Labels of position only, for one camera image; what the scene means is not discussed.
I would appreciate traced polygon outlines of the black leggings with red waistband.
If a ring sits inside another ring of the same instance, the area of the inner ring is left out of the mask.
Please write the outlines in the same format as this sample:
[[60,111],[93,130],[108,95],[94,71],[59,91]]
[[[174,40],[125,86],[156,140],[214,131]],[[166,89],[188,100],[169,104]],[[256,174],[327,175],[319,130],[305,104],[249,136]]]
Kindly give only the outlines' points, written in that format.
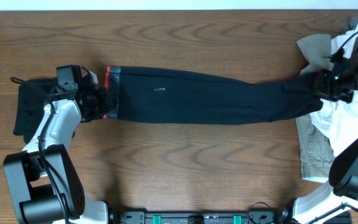
[[251,84],[203,73],[109,66],[104,86],[114,102],[106,117],[140,123],[252,124],[293,119],[323,107],[313,73]]

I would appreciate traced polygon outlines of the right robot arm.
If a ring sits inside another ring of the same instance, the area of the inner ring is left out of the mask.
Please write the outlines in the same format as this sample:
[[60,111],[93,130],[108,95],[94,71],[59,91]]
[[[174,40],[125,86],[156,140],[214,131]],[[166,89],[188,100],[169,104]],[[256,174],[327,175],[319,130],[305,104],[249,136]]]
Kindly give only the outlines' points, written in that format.
[[[325,100],[349,101],[358,90],[358,50],[344,58],[338,50],[332,57],[334,68],[323,72],[314,84],[314,92]],[[312,193],[297,198],[283,212],[282,223],[324,223],[353,210],[358,213],[358,138],[335,158],[329,180]]]

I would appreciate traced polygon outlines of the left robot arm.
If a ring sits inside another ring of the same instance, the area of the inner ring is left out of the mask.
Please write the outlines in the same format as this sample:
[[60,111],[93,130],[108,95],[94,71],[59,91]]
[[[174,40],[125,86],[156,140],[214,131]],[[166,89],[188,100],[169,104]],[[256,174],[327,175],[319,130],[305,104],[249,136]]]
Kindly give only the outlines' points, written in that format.
[[80,123],[100,119],[111,103],[93,72],[59,72],[50,93],[34,83],[11,81],[41,94],[42,120],[21,152],[3,169],[18,223],[110,223],[104,201],[85,195],[68,150]]

